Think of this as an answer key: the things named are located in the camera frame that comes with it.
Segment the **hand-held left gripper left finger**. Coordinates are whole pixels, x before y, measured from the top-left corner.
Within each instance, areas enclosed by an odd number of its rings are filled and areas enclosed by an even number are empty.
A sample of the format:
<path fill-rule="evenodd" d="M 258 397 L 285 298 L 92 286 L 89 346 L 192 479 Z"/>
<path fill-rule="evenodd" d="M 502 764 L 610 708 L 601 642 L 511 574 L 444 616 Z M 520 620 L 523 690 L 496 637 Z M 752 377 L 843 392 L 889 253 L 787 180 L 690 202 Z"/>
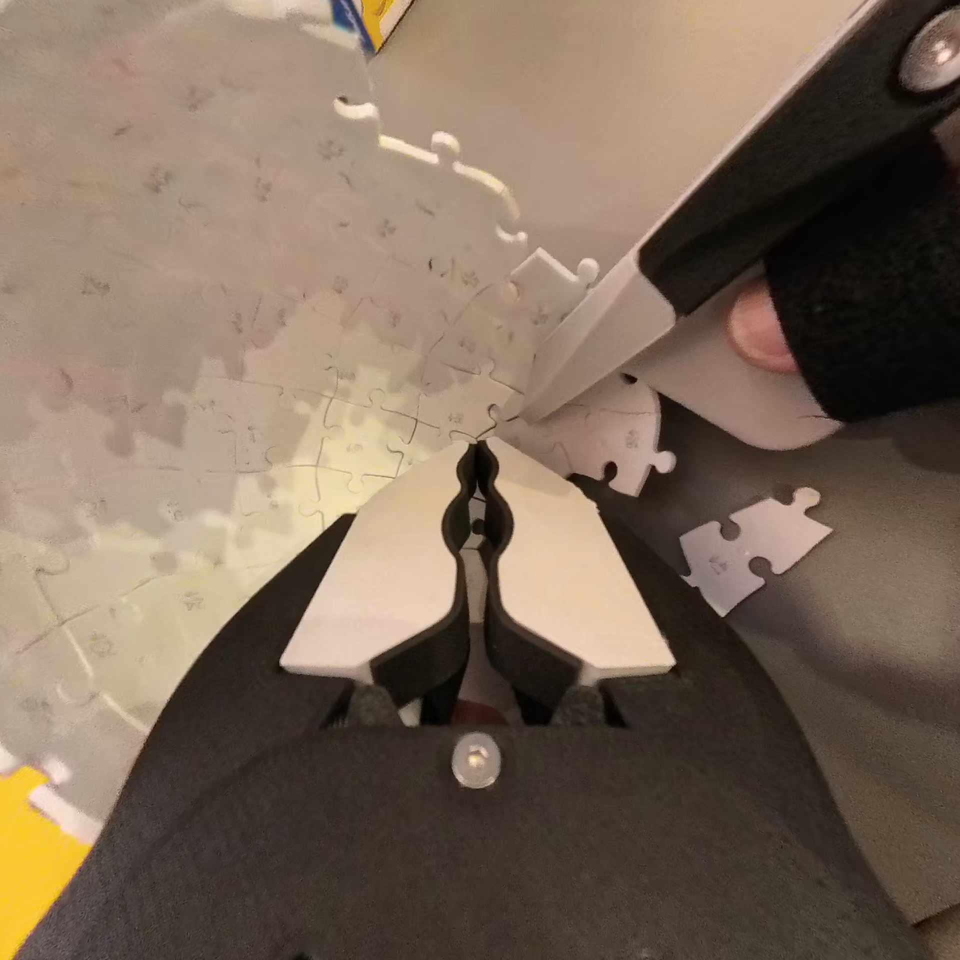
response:
<path fill-rule="evenodd" d="M 452 442 L 349 516 L 280 657 L 286 671 L 386 690 L 447 724 L 471 652 L 461 550 L 472 532 L 476 447 Z"/>

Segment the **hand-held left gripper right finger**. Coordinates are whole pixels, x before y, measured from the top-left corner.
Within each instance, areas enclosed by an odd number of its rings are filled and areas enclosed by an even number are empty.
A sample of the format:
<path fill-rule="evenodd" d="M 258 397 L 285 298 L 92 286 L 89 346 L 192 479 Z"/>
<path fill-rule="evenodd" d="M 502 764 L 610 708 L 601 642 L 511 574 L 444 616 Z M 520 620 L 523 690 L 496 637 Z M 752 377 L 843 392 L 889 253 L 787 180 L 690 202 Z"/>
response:
<path fill-rule="evenodd" d="M 575 690 L 669 675 L 677 659 L 593 499 L 502 438 L 480 442 L 483 636 L 519 722 Z"/>

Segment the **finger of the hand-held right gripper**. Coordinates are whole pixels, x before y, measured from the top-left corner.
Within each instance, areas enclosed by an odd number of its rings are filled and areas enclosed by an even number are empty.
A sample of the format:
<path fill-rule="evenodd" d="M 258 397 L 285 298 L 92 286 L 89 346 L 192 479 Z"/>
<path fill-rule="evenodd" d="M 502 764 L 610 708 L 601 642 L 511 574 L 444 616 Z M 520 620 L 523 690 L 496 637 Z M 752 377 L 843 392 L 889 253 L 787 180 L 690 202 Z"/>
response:
<path fill-rule="evenodd" d="M 598 282 L 536 350 L 523 416 L 540 421 L 628 362 L 675 322 L 642 275 L 639 251 L 677 197 L 667 150 L 677 108 L 676 2 L 551 2 L 546 70 L 563 114 L 534 173 L 561 186 L 552 215 L 570 213 L 569 243 L 600 244 Z"/>

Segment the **partly built puzzle ball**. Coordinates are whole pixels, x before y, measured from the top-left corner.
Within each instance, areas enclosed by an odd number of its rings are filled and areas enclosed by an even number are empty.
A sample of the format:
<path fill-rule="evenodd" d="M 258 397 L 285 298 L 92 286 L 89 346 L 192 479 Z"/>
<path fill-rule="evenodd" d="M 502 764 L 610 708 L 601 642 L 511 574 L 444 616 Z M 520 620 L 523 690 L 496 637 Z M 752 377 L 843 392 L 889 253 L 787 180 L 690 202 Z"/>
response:
<path fill-rule="evenodd" d="M 174 688 L 309 541 L 522 400 L 596 282 L 341 2 L 2 2 L 2 773 L 90 844 Z"/>

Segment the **joined white puzzle piece pair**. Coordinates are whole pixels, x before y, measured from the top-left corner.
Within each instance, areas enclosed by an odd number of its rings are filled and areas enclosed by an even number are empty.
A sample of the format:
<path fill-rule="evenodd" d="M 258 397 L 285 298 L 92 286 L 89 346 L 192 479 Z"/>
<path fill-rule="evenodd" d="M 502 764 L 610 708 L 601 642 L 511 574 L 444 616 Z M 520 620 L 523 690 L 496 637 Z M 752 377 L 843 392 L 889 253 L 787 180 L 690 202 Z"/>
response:
<path fill-rule="evenodd" d="M 820 501 L 818 490 L 799 487 L 789 503 L 770 497 L 731 513 L 733 538 L 726 538 L 718 521 L 682 534 L 678 543 L 688 567 L 683 580 L 725 618 L 765 585 L 751 570 L 752 561 L 763 560 L 774 575 L 783 574 L 833 533 L 809 515 Z"/>

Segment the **blue puzzle box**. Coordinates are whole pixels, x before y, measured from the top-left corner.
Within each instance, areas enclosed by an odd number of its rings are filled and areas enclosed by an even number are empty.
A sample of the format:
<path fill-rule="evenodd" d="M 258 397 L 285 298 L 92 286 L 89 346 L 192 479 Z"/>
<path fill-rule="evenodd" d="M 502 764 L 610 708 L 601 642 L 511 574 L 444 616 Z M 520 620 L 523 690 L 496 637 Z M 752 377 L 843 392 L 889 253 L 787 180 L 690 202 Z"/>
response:
<path fill-rule="evenodd" d="M 389 40 L 413 1 L 330 1 L 333 22 L 354 34 L 367 57 Z"/>

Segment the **person's right hand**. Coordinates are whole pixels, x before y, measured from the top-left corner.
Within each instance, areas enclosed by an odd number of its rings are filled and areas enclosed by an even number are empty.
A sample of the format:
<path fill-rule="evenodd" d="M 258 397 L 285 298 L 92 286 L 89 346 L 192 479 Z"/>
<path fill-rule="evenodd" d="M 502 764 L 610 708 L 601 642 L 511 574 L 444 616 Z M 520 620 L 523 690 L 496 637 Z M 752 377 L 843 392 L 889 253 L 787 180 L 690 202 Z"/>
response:
<path fill-rule="evenodd" d="M 771 291 L 763 278 L 741 288 L 726 318 L 726 336 L 734 352 L 750 366 L 778 375 L 797 375 Z"/>

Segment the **yellow plastic bin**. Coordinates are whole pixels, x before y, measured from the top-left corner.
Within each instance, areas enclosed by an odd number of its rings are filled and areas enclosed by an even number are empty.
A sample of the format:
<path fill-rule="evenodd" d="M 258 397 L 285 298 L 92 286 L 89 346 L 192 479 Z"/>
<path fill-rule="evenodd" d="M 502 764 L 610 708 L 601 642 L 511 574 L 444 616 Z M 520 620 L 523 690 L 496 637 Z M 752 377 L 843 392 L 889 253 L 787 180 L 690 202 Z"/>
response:
<path fill-rule="evenodd" d="M 90 844 L 30 802 L 46 777 L 29 766 L 1 775 L 1 957 L 13 958 L 75 876 Z"/>

